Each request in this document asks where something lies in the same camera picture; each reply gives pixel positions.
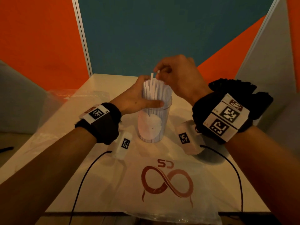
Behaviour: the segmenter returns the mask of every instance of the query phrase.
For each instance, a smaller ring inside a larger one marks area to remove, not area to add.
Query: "cup of straws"
[[[142,96],[148,100],[163,100],[161,108],[147,108],[139,111],[137,119],[141,140],[147,143],[156,143],[163,138],[170,106],[172,105],[172,89],[163,81],[153,78],[144,82]]]

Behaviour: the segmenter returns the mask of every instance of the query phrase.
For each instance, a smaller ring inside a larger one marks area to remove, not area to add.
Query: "tabletop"
[[[94,104],[108,102],[135,83],[137,77],[121,75],[94,74],[62,107],[0,168],[0,183],[36,157],[40,152],[74,128],[78,115]],[[163,139],[157,143],[145,143],[137,133],[137,113],[122,117],[120,129],[133,134],[130,153],[142,157],[164,157],[172,160],[199,161],[186,155],[180,147],[174,126],[192,119],[191,105],[173,93],[173,104]],[[65,188],[53,201],[46,212],[70,212],[81,179],[89,165],[107,145],[96,144],[69,180]],[[237,168],[243,187],[244,212],[269,212],[257,192],[229,155],[228,159]],[[241,195],[238,178],[231,165],[224,161],[217,165],[205,164],[210,177],[210,185],[219,212],[238,212],[241,207]],[[102,157],[93,165],[82,185],[76,204],[76,212],[115,212],[117,207],[111,201],[117,191],[124,166],[110,156]]]

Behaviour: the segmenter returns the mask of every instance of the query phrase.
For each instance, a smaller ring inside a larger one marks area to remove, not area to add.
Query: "orange panel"
[[[265,16],[198,66],[205,81],[234,79]]]
[[[300,90],[300,0],[287,0],[297,90]]]
[[[0,59],[45,90],[78,89],[88,72],[72,0],[0,0]]]

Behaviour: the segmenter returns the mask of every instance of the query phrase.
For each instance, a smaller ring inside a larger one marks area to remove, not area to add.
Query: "wire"
[[[74,214],[74,209],[75,209],[76,202],[77,202],[77,199],[78,199],[78,196],[79,196],[79,192],[80,192],[82,183],[83,183],[83,181],[84,181],[86,175],[88,174],[88,171],[91,169],[91,167],[93,166],[93,164],[94,164],[101,156],[103,156],[103,155],[106,154],[106,153],[111,153],[111,152],[112,152],[112,151],[106,151],[106,152],[102,153],[101,155],[99,155],[99,156],[94,160],[94,162],[92,162],[92,164],[90,165],[90,167],[88,168],[88,170],[87,170],[86,173],[84,174],[84,176],[83,176],[83,178],[82,178],[82,180],[81,180],[81,183],[80,183],[78,192],[77,192],[77,196],[76,196],[76,199],[75,199],[75,202],[74,202],[72,211],[71,211],[71,217],[70,217],[69,225],[70,225],[71,222],[72,222],[72,218],[73,218],[73,214]]]
[[[208,147],[206,145],[200,145],[200,147],[202,148],[208,148],[209,150],[212,150],[213,152],[217,153],[218,155],[222,156],[224,159],[226,159],[230,165],[233,167],[233,169],[235,170],[236,174],[238,175],[238,181],[240,183],[240,189],[241,189],[241,212],[243,212],[243,209],[244,209],[244,199],[243,199],[243,189],[242,189],[242,182],[241,182],[241,178],[240,178],[240,175],[238,174],[238,171],[237,169],[235,168],[235,166],[232,164],[232,162],[230,162],[229,159],[227,159],[224,155],[222,155],[221,153],[219,153],[218,151],[212,149],[211,147]]]

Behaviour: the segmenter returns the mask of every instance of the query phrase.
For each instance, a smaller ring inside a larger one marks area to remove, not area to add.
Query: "red infinity logo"
[[[148,170],[155,170],[156,172],[158,172],[161,177],[163,178],[164,180],[164,183],[157,189],[153,189],[151,188],[150,186],[148,186],[147,182],[146,182],[146,173]],[[189,183],[189,189],[187,190],[186,193],[181,193],[179,192],[171,183],[171,179],[176,175],[176,174],[182,174],[184,175],[187,180],[188,180],[188,183]],[[148,192],[148,193],[151,193],[151,194],[160,194],[160,193],[163,193],[168,187],[172,190],[172,192],[178,196],[178,197],[189,197],[190,198],[190,203],[192,205],[192,208],[193,208],[193,202],[192,202],[192,198],[191,198],[191,195],[193,193],[193,190],[194,190],[194,184],[193,184],[193,181],[191,179],[191,177],[188,175],[188,173],[186,173],[184,170],[180,170],[180,169],[176,169],[176,170],[171,170],[167,175],[164,174],[164,172],[157,168],[157,167],[154,167],[154,166],[146,166],[143,171],[142,171],[142,184],[144,186],[144,192],[143,192],[143,195],[142,195],[142,201],[144,202],[144,196],[145,196],[145,190]]]

